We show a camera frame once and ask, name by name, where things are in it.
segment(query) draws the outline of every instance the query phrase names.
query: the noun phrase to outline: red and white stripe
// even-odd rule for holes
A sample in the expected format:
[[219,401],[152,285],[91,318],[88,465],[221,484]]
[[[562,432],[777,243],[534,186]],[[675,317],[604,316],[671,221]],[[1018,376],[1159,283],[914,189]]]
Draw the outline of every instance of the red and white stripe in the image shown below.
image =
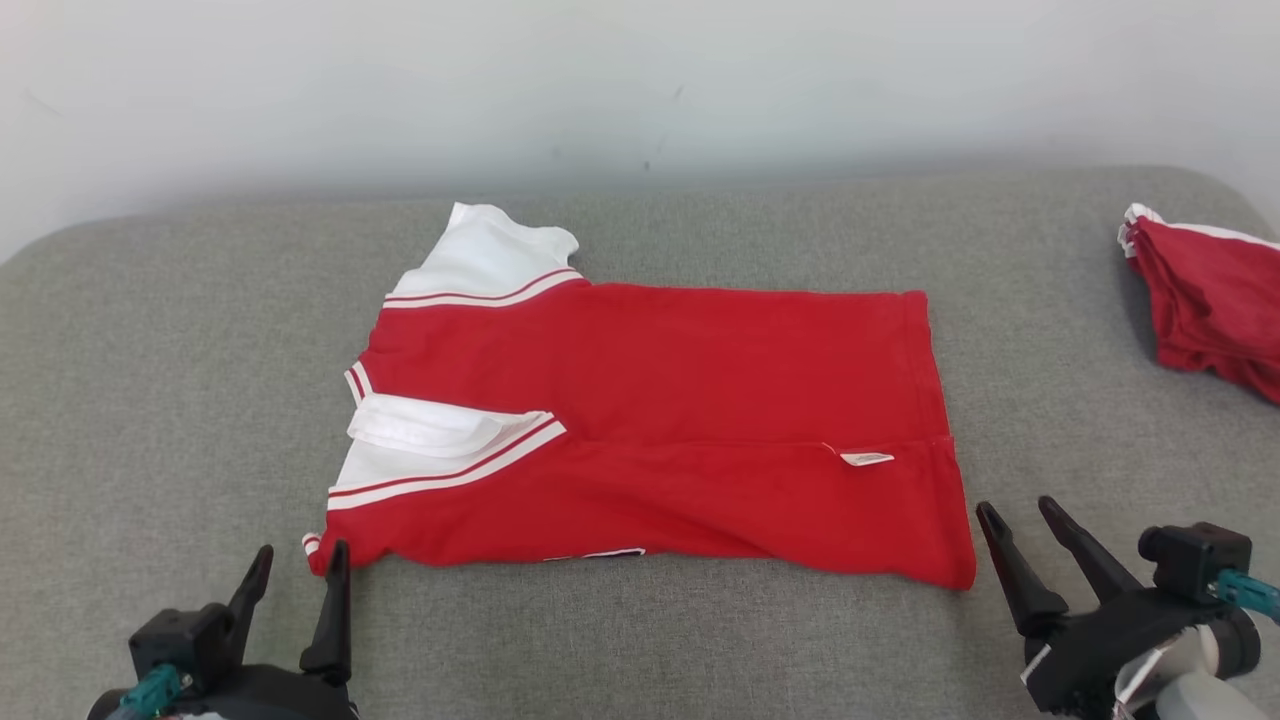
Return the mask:
[[356,398],[356,405],[360,405],[361,400],[374,392],[374,386],[369,383],[369,373],[365,372],[365,366],[358,360],[347,369],[344,377],[347,387],[351,388],[351,396]]
[[581,281],[582,274],[573,268],[561,268],[534,278],[527,284],[507,295],[484,296],[462,292],[435,292],[431,295],[388,295],[384,309],[392,307],[430,307],[433,305],[470,305],[475,307],[506,307],[524,302],[558,284]]
[[545,420],[529,432],[515,437],[509,442],[499,445],[489,451],[483,459],[471,466],[457,473],[445,475],[428,475],[415,478],[376,479],[362,483],[348,483],[329,488],[329,510],[348,510],[380,502],[392,497],[444,489],[467,483],[474,483],[486,478],[517,460],[534,452],[539,447],[564,434],[564,425],[554,418]]
[[1222,240],[1239,240],[1240,242],[1248,242],[1249,245],[1261,245],[1262,247],[1280,251],[1280,243],[1262,240],[1261,237],[1253,237],[1252,234],[1238,231],[1217,228],[1213,225],[1198,225],[1193,223],[1166,223],[1165,219],[1160,217],[1160,213],[1156,213],[1140,202],[1134,202],[1133,205],[1129,205],[1128,210],[1125,210],[1125,222],[1120,225],[1120,234],[1116,238],[1116,242],[1119,242],[1120,247],[1124,249],[1125,258],[1133,258],[1137,254],[1133,241],[1129,238],[1129,233],[1138,224],[1138,218],[1147,218],[1153,223],[1160,223],[1174,229],[1198,232],[1208,237],[1219,237]]
[[320,536],[315,533],[302,536],[302,552],[311,555],[317,550],[320,550]]

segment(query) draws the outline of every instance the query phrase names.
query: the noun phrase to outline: gray couch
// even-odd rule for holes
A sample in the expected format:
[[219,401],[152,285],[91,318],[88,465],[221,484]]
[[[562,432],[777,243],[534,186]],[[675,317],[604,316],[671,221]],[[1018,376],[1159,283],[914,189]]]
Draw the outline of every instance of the gray couch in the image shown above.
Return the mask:
[[[1280,580],[1280,407],[1153,361],[1121,261],[1130,201],[1274,237],[1233,190],[1162,168],[748,191],[486,199],[581,241],[599,281],[923,288],[970,503],[1046,582],[1091,596],[1036,511],[1052,493],[1142,578],[1139,532],[1204,519]],[[239,208],[95,223],[0,266],[0,702],[82,717],[125,638],[227,600],[276,547],[250,657],[296,666],[347,448],[342,372],[449,202]],[[974,525],[974,541],[982,543]],[[983,544],[969,593],[776,561],[650,556],[355,574],[366,717],[983,717],[1036,714]],[[1239,682],[1280,716],[1280,633]]]

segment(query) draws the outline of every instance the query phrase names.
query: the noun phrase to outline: robotic arm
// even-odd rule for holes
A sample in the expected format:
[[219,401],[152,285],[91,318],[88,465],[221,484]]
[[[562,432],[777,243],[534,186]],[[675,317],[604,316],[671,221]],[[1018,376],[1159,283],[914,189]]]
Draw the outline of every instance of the robotic arm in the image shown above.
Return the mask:
[[264,546],[228,605],[164,610],[129,638],[140,684],[104,693],[88,720],[150,719],[156,714],[216,714],[227,720],[360,720],[347,697],[351,679],[351,570],[339,542],[301,673],[244,665],[253,607],[266,592],[271,546]]
[[[1139,542],[1156,564],[1143,587],[1051,497],[1039,501],[1053,537],[1075,556],[1097,610],[1071,615],[1032,570],[1014,533],[978,505],[1014,626],[1025,638],[1021,679],[1036,706],[1084,720],[1266,720],[1228,685],[1258,665],[1261,641],[1242,610],[1280,621],[1280,591],[1248,577],[1249,538],[1198,523],[1151,528]],[[351,679],[351,571],[339,542],[315,637],[301,673],[244,665],[253,609],[266,592],[273,551],[262,547],[228,605],[164,610],[129,638],[140,684],[109,691],[88,720],[216,714],[227,720],[360,720]]]
[[[1041,711],[1085,720],[1266,720],[1224,682],[1252,671],[1262,655],[1257,628],[1235,603],[1275,611],[1265,592],[1274,588],[1247,577],[1248,537],[1208,523],[1149,528],[1138,543],[1156,562],[1156,587],[1147,588],[1053,498],[1042,497],[1039,510],[1097,594],[1097,610],[1069,615],[996,509],[983,502],[977,514],[1025,638],[1023,683]],[[1238,585],[1256,593],[1245,597]]]

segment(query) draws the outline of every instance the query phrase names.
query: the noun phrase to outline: folded shirt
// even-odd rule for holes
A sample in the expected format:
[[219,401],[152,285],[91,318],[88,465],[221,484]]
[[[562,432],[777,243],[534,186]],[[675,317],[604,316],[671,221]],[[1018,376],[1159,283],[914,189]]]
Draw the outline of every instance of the folded shirt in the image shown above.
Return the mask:
[[595,283],[576,250],[454,208],[347,372],[314,571],[343,538],[357,566],[682,552],[973,583],[923,292]]
[[1213,369],[1280,404],[1280,243],[1138,204],[1117,240],[1147,281],[1158,363]]

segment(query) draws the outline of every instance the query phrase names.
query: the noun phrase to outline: clothing label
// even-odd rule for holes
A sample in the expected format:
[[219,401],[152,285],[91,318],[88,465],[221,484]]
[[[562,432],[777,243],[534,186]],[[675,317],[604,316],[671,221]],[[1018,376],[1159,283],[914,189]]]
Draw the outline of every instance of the clothing label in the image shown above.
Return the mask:
[[854,468],[861,468],[863,465],[876,465],[877,462],[888,462],[893,459],[892,455],[884,455],[883,452],[841,452],[840,459],[849,462]]

